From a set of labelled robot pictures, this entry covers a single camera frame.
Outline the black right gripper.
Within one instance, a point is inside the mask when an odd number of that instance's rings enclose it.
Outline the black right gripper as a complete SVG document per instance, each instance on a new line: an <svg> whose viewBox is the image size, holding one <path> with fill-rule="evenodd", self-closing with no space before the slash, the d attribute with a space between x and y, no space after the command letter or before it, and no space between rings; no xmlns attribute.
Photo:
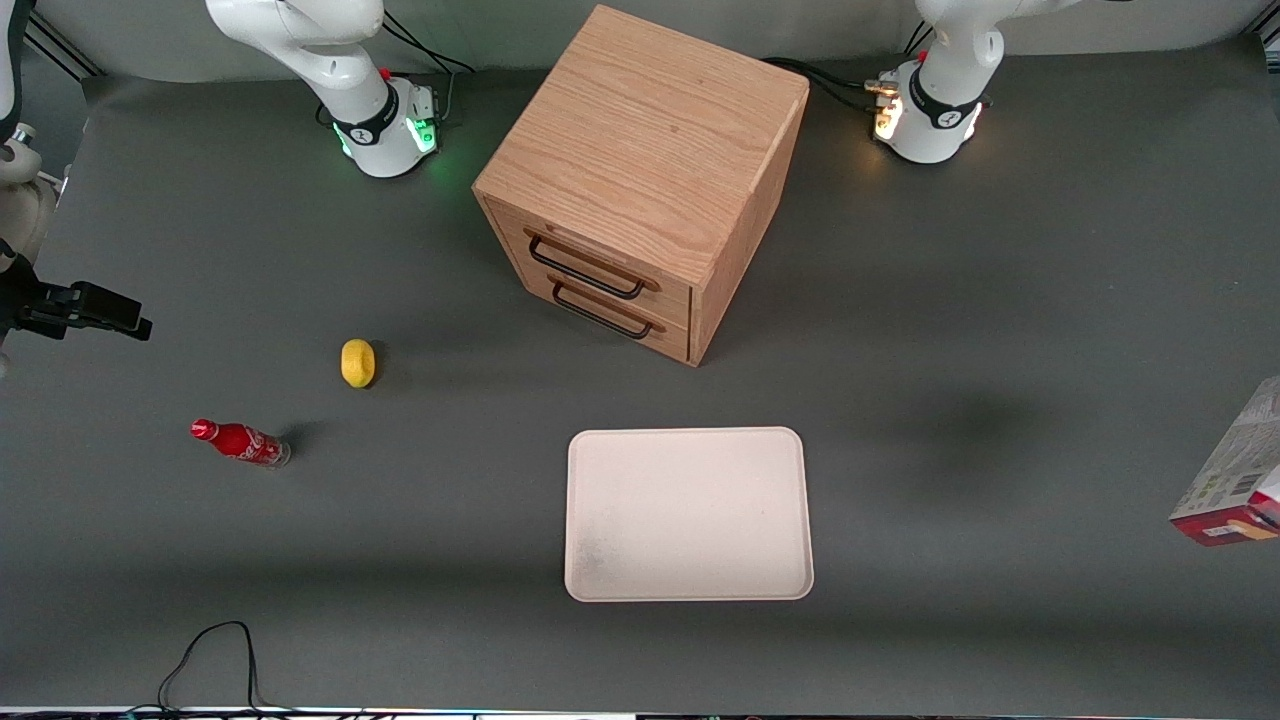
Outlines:
<svg viewBox="0 0 1280 720"><path fill-rule="evenodd" d="M9 265L1 273L1 342L18 331L64 340L69 328L150 340L154 324L142 316L142 306L133 299L92 283L73 283L70 288L46 283L24 255L14 252L3 259Z"/></svg>

